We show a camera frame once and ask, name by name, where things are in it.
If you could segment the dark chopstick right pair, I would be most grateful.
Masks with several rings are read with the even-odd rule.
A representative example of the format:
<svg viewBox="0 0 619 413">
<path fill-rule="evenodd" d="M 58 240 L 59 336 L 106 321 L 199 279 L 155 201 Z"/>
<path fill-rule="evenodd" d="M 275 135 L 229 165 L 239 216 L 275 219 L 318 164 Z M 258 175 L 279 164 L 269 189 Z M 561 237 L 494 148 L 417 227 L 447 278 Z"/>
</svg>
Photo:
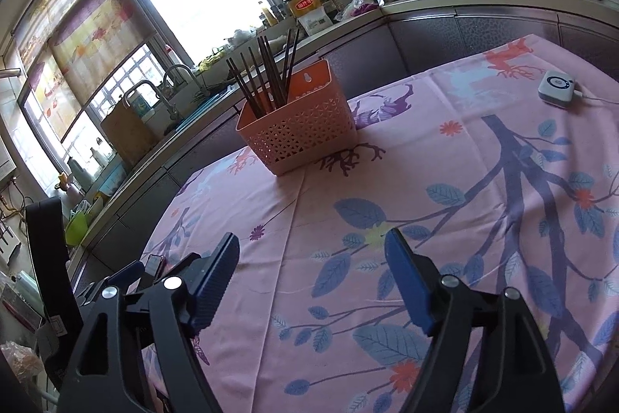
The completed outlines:
<svg viewBox="0 0 619 413">
<path fill-rule="evenodd" d="M 292 71 L 294 67 L 294 61 L 296 56 L 296 49 L 299 40 L 299 27 L 290 29 L 287 33 L 286 49 L 284 49 L 284 61 L 280 74 L 280 84 L 283 96 L 283 104 L 287 103 L 289 98 L 289 82 L 291 81 Z"/>
</svg>

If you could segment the green plastic bowl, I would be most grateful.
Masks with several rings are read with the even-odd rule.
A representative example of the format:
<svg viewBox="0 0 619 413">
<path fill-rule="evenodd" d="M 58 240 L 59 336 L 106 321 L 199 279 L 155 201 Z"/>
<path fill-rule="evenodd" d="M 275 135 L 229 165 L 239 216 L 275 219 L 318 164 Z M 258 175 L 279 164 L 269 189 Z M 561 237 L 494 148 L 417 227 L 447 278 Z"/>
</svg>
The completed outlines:
<svg viewBox="0 0 619 413">
<path fill-rule="evenodd" d="M 66 225 L 64 236 L 67 246 L 78 246 L 88 231 L 87 217 L 83 212 L 72 215 Z"/>
</svg>

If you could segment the orange perforated utensil basket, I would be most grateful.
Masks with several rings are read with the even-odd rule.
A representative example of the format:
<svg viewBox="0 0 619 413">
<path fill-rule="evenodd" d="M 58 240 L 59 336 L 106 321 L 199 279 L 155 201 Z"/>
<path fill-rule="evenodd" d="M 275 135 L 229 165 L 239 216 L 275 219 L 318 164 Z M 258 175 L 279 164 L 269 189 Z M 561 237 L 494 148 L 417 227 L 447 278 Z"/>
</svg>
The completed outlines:
<svg viewBox="0 0 619 413">
<path fill-rule="evenodd" d="M 236 131 L 276 176 L 355 147 L 358 142 L 351 107 L 326 60 L 292 75 L 285 106 L 258 118 L 245 105 Z"/>
</svg>

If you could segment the dark chopstick far left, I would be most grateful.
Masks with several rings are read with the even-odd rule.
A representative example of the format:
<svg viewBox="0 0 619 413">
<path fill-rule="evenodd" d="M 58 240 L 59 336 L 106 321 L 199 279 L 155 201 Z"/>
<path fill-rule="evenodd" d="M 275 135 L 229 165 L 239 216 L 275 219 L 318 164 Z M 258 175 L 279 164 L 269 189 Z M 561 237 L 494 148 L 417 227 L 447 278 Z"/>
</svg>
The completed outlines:
<svg viewBox="0 0 619 413">
<path fill-rule="evenodd" d="M 250 108 L 254 113 L 254 117 L 261 118 L 264 116 L 264 111 L 261 105 L 258 102 L 258 98 L 256 98 L 255 93 L 252 92 L 243 79 L 240 71 L 234 64 L 232 59 L 227 59 L 227 66 L 229 67 L 230 74 L 233 77 L 234 81 L 237 83 L 239 89 L 245 96 L 246 102 L 249 104 Z"/>
</svg>

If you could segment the orange labelled box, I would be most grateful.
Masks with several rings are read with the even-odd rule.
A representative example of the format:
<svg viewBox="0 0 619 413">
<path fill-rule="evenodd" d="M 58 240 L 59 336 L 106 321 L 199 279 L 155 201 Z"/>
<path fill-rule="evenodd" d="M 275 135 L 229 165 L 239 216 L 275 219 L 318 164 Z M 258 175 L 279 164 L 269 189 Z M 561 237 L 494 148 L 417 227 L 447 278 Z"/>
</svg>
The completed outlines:
<svg viewBox="0 0 619 413">
<path fill-rule="evenodd" d="M 321 6 L 320 0 L 289 0 L 287 2 L 289 10 L 295 18 L 300 18 L 318 9 Z"/>
</svg>

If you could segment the wooden cutting board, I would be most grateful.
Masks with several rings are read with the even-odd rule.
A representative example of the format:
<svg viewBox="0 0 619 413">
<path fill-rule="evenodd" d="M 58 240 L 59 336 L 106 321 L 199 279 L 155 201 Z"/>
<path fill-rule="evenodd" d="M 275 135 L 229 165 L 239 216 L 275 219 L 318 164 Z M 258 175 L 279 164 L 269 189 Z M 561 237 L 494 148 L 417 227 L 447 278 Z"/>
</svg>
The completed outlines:
<svg viewBox="0 0 619 413">
<path fill-rule="evenodd" d="M 123 101 L 101 121 L 101 127 L 108 142 L 129 167 L 136 166 L 158 142 L 137 113 Z"/>
</svg>

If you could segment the pink floral tablecloth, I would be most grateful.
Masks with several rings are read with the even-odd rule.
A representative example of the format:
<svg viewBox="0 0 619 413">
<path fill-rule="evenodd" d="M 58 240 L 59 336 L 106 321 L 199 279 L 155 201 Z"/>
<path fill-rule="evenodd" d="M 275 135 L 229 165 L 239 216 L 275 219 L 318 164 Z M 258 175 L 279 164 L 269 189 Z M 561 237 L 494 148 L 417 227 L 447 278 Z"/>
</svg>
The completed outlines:
<svg viewBox="0 0 619 413">
<path fill-rule="evenodd" d="M 572 104 L 538 97 L 549 70 Z M 618 358 L 618 82 L 528 36 L 351 102 L 354 148 L 273 175 L 250 149 L 180 188 L 145 255 L 235 234 L 241 257 L 195 339 L 228 412 L 395 412 L 428 341 L 384 256 L 396 228 L 444 274 L 525 297 L 575 411 Z"/>
</svg>

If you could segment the patterned roller blind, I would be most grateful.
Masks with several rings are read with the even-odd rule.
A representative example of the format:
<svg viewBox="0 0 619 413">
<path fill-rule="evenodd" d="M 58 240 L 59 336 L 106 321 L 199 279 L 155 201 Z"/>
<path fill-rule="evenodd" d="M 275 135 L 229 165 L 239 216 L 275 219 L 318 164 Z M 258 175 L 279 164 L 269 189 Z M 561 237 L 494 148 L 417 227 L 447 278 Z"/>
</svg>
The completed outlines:
<svg viewBox="0 0 619 413">
<path fill-rule="evenodd" d="M 133 0 L 32 0 L 15 29 L 34 99 L 63 139 L 153 28 Z"/>
</svg>

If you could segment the chrome faucet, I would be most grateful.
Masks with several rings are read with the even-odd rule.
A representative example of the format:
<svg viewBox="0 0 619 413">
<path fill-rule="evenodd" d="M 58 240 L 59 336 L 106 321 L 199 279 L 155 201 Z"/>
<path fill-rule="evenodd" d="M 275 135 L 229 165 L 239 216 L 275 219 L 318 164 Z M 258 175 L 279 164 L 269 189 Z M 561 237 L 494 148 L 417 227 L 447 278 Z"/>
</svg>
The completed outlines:
<svg viewBox="0 0 619 413">
<path fill-rule="evenodd" d="M 156 98 L 155 102 L 149 101 L 147 96 L 140 92 L 140 89 L 148 87 Z M 155 116 L 155 106 L 163 105 L 168 113 L 171 129 L 178 127 L 184 120 L 178 109 L 170 103 L 169 99 L 149 80 L 138 81 L 126 91 L 122 98 L 122 104 L 130 109 L 139 120 L 146 125 Z"/>
<path fill-rule="evenodd" d="M 188 88 L 193 92 L 192 101 L 201 103 L 209 97 L 209 91 L 192 69 L 183 64 L 172 64 L 162 76 L 161 89 L 166 98 L 175 98 L 181 91 Z"/>
</svg>

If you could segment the white round device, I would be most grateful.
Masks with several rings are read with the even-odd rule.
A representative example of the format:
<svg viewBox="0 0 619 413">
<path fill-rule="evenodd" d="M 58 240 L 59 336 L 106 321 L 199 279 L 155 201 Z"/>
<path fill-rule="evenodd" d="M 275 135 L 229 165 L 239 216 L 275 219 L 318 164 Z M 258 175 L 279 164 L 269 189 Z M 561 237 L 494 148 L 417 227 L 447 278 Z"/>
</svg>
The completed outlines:
<svg viewBox="0 0 619 413">
<path fill-rule="evenodd" d="M 566 73 L 549 70 L 544 73 L 537 93 L 543 102 L 566 109 L 575 96 L 575 81 Z"/>
</svg>

